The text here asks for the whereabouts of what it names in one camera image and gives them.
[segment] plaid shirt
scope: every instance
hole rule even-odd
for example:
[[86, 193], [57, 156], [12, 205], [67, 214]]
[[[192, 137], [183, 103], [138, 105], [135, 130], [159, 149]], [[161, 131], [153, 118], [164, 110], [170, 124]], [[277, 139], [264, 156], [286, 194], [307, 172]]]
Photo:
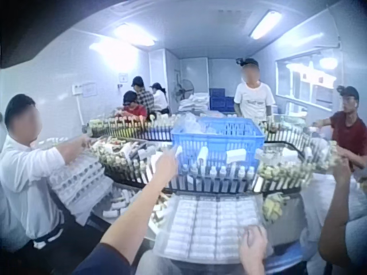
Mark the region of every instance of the plaid shirt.
[[140, 93], [136, 94], [138, 96], [136, 102], [140, 105], [143, 105], [147, 109], [148, 114], [152, 112], [154, 107], [154, 97], [151, 92], [143, 89]]

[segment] red shirt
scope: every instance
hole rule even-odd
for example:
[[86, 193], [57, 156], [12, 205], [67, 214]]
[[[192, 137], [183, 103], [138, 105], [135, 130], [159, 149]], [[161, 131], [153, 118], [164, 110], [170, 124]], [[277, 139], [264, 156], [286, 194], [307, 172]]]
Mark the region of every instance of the red shirt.
[[364, 122], [357, 118], [356, 122], [347, 127], [345, 125], [345, 112], [336, 112], [331, 118], [331, 127], [333, 128], [332, 140], [338, 145], [347, 149], [356, 155], [367, 155], [367, 128]]
[[125, 106], [123, 110], [137, 117], [143, 116], [144, 118], [147, 118], [148, 115], [147, 109], [143, 105], [138, 105], [135, 109], [129, 109], [128, 106]]

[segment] white shirt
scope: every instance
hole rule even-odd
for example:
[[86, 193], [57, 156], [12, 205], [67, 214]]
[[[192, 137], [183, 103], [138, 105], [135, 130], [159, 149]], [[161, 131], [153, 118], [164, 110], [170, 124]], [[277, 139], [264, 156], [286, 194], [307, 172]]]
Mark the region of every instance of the white shirt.
[[12, 212], [31, 239], [50, 233], [63, 219], [50, 196], [47, 177], [64, 165], [56, 148], [33, 150], [6, 137], [0, 155], [0, 182]]
[[0, 239], [1, 248], [6, 251], [15, 252], [25, 246], [30, 239], [25, 230], [10, 209], [4, 191], [0, 185]]
[[161, 90], [157, 90], [155, 94], [153, 94], [153, 97], [155, 111], [161, 111], [168, 107], [167, 98]]
[[266, 120], [266, 106], [275, 103], [270, 87], [264, 83], [253, 89], [242, 82], [237, 86], [235, 103], [240, 104], [243, 117], [248, 119]]
[[348, 256], [355, 266], [367, 262], [367, 216], [349, 221], [345, 229]]

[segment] black cap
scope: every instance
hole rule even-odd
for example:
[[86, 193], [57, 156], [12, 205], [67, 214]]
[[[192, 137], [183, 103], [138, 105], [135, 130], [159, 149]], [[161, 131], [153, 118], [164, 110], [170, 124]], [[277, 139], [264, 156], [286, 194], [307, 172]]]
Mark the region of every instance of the black cap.
[[241, 64], [242, 67], [249, 65], [250, 67], [259, 68], [259, 63], [253, 58], [246, 58]]
[[355, 87], [338, 86], [337, 91], [340, 93], [341, 96], [353, 96], [356, 100], [360, 100], [360, 94]]
[[151, 86], [152, 89], [162, 90], [162, 86], [156, 82]]
[[125, 93], [125, 95], [124, 95], [124, 103], [123, 103], [123, 105], [124, 106], [128, 106], [128, 105], [130, 105], [130, 103], [136, 102], [136, 98], [137, 97], [138, 96], [136, 95], [135, 92], [133, 92], [133, 91], [127, 91]]
[[131, 86], [138, 86], [138, 87], [144, 87], [144, 81], [143, 78], [141, 76], [135, 76], [134, 79], [132, 80], [132, 84]]

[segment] clear plastic tray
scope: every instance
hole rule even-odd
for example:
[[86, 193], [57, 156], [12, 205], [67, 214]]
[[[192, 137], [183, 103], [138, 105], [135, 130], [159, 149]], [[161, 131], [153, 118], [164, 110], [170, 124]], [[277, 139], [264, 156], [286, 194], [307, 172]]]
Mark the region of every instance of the clear plastic tray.
[[262, 196], [171, 198], [170, 215], [153, 251], [172, 260], [198, 264], [238, 264], [244, 227], [262, 224]]

